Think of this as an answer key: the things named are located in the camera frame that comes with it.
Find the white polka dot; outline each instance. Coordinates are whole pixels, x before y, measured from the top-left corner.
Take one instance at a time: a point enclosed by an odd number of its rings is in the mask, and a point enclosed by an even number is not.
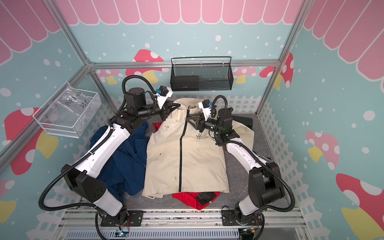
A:
[[[3,146],[6,146],[6,145],[8,145],[8,143],[10,143],[10,142],[11,142],[11,140],[4,140],[4,141],[1,142],[1,144],[2,144]]]
[[[25,160],[29,163],[33,163],[33,158],[35,157],[36,149],[29,150],[25,155]]]
[[[11,95],[11,91],[8,88],[1,88],[0,94],[4,97],[9,97]]]
[[[352,202],[354,202],[357,206],[360,206],[360,200],[359,197],[356,195],[356,193],[352,192],[351,190],[345,190],[343,191],[345,196],[347,196]]]
[[[329,150],[329,146],[328,144],[324,143],[321,147],[324,151],[328,151]]]
[[[328,163],[328,167],[329,167],[329,169],[331,169],[331,170],[334,170],[334,169],[335,169],[335,165],[334,165],[333,163],[331,163],[331,162]]]
[[[363,147],[361,150],[363,153],[369,153],[369,148],[367,147]]]
[[[14,180],[9,180],[6,184],[5,184],[5,189],[11,189],[13,187],[13,185],[15,184],[15,181]]]
[[[363,181],[360,181],[360,185],[364,189],[364,191],[366,191],[368,194],[371,194],[374,196],[380,195],[382,192],[382,189],[375,187],[375,186],[372,186],[372,185],[370,185],[366,182],[363,182]]]
[[[363,116],[365,120],[372,121],[376,115],[374,111],[369,110],[369,111],[366,111]]]
[[[31,116],[35,111],[33,108],[23,108],[20,109],[21,113],[24,114],[25,116]]]

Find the metal grille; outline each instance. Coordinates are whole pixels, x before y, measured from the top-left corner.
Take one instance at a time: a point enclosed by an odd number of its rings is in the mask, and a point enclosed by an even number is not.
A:
[[[233,74],[230,57],[201,57],[200,63],[189,58],[172,58],[170,84],[173,91],[231,90]]]
[[[116,230],[100,229],[107,239],[238,239],[237,228],[222,229],[131,229],[127,237],[116,237]],[[69,230],[65,240],[99,239],[96,230]]]

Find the aluminum frame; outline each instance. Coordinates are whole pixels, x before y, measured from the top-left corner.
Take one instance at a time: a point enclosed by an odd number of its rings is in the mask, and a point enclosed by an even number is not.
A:
[[[239,229],[244,226],[223,226],[221,208],[205,208],[196,210],[192,208],[182,209],[134,209],[143,210],[143,219],[140,227],[131,227],[131,231],[153,229]],[[63,240],[70,230],[94,230],[94,217],[96,210],[90,208],[67,209],[54,240]],[[277,212],[267,210],[265,216],[265,228],[294,228],[299,240],[310,239],[307,226],[300,212],[295,207],[290,212]],[[115,231],[117,227],[100,227],[102,232]]]
[[[268,99],[269,95],[272,92],[272,87],[275,84],[277,78],[279,77],[281,70],[283,69],[285,61],[287,60],[288,55],[291,52],[292,46],[295,43],[297,36],[300,33],[301,26],[303,25],[309,10],[313,5],[313,2],[314,0],[303,0],[303,2],[301,3],[300,11],[295,18],[294,24],[292,26],[290,34],[285,43],[284,50],[281,54],[280,64],[275,68],[275,71],[272,74],[271,80],[269,81],[267,88],[265,89],[262,100],[260,101],[259,107],[257,108],[257,111],[256,111],[257,116],[259,115],[261,109],[265,104],[265,101]]]

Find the red garment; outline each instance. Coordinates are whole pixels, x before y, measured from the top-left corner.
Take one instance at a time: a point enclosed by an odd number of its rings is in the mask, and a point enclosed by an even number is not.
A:
[[[207,207],[211,202],[213,202],[219,196],[220,192],[215,192],[216,197],[204,206],[202,206],[200,202],[196,199],[197,195],[199,194],[199,192],[179,192],[174,193],[173,198],[179,199],[181,202],[185,203],[190,207],[193,207],[194,209],[202,210],[203,208]]]

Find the blue garment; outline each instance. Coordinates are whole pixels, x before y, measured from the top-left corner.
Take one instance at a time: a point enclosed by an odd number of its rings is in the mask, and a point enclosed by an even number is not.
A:
[[[107,130],[101,127],[91,138],[91,147]],[[98,180],[107,184],[108,191],[120,202],[123,194],[135,195],[144,188],[145,165],[147,164],[147,145],[145,137],[148,123],[144,122],[112,154],[101,170]]]

